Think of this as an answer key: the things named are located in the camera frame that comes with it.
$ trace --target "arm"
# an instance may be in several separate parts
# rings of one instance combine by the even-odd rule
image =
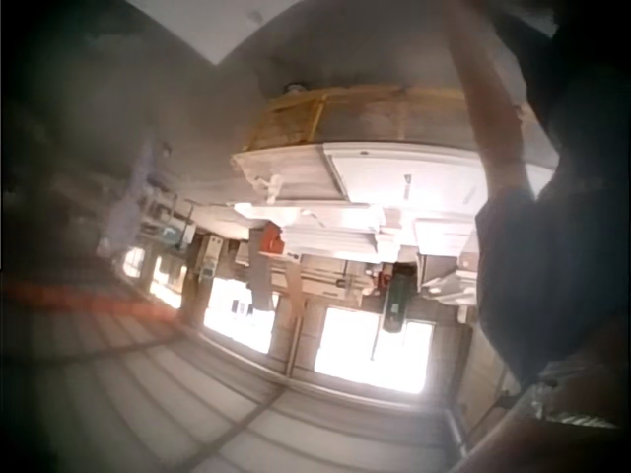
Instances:
[[[503,188],[529,190],[521,123],[462,0],[444,0],[449,48],[484,166],[489,198]]]

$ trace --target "dark shirt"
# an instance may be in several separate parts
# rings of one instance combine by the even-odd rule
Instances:
[[[628,185],[556,184],[505,189],[476,218],[480,324],[522,386],[629,313]]]

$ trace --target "person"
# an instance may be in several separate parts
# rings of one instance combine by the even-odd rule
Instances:
[[[519,118],[476,36],[471,4],[443,2],[488,186],[476,217],[479,320],[525,390],[604,325],[628,320],[631,82],[619,55],[585,46],[585,14],[566,9],[550,38],[475,2],[516,55],[528,103],[559,154],[536,198]]]

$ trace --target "sleeve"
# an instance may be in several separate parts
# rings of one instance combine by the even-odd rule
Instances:
[[[547,352],[537,335],[553,277],[547,222],[525,189],[503,189],[476,217],[480,325],[522,384],[542,368]]]

